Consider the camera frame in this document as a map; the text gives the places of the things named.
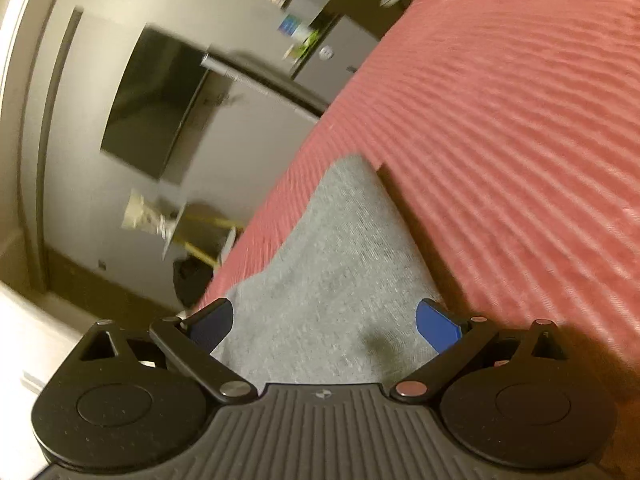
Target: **red blanket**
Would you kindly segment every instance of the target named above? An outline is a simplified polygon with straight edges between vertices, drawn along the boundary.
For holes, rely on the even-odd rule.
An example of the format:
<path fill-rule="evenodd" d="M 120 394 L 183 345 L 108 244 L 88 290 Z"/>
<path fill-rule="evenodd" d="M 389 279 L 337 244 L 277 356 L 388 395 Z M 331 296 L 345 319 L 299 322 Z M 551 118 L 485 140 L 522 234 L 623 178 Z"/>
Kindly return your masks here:
<path fill-rule="evenodd" d="M 380 168 L 451 308 L 565 327 L 620 407 L 604 463 L 640 478 L 640 0 L 415 0 L 203 304 L 264 268 L 353 152 Z"/>

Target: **ribbed black surface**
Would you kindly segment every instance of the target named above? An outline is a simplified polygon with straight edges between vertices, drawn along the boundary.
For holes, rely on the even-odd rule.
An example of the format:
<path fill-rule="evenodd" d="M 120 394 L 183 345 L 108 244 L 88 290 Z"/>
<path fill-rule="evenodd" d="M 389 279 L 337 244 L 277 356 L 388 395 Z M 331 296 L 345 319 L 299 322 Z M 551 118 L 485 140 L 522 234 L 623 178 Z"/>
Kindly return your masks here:
<path fill-rule="evenodd" d="M 38 480 L 102 479 L 52 466 Z M 203 437 L 165 464 L 125 480 L 604 480 L 592 465 L 511 472 L 450 442 L 429 410 L 388 400 L 376 385 L 269 386 L 223 408 Z"/>

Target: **folded gray garment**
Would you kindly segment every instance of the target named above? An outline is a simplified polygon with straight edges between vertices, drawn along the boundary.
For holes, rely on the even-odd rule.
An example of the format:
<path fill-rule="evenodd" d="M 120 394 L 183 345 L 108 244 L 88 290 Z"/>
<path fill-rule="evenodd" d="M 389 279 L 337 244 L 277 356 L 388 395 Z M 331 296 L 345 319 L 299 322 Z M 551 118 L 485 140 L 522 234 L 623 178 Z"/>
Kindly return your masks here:
<path fill-rule="evenodd" d="M 436 355 L 415 328 L 415 309 L 440 296 L 378 176 L 357 155 L 327 170 L 271 263 L 226 296 L 234 324 L 212 355 L 259 390 L 388 388 Z"/>

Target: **gray cabinet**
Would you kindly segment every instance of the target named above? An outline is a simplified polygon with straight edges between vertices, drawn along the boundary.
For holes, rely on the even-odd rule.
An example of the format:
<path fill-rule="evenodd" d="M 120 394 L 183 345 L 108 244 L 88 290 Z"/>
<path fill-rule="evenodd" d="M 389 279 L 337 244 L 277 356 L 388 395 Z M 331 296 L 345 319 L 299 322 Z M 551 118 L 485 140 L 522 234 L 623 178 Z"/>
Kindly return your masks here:
<path fill-rule="evenodd" d="M 292 78 L 330 103 L 377 44 L 375 36 L 343 16 L 294 68 Z"/>

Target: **tv screen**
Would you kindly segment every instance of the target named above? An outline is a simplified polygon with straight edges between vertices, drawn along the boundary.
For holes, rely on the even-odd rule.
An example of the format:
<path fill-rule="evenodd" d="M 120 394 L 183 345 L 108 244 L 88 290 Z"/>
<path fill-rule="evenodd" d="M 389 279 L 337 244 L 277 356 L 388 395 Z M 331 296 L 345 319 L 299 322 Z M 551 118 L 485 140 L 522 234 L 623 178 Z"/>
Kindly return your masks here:
<path fill-rule="evenodd" d="M 100 148 L 158 179 L 207 71 L 203 53 L 145 27 L 120 81 Z"/>

